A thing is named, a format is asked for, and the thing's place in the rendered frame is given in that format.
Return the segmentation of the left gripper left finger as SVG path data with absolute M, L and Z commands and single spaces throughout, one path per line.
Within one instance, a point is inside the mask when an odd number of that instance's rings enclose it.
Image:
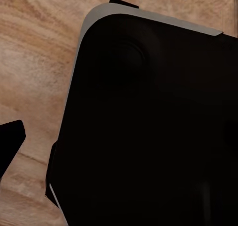
M 0 179 L 26 138 L 21 120 L 0 125 Z

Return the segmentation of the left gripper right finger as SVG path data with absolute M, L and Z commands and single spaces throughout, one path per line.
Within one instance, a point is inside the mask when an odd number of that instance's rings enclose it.
M 238 122 L 228 119 L 225 122 L 222 137 L 238 160 Z

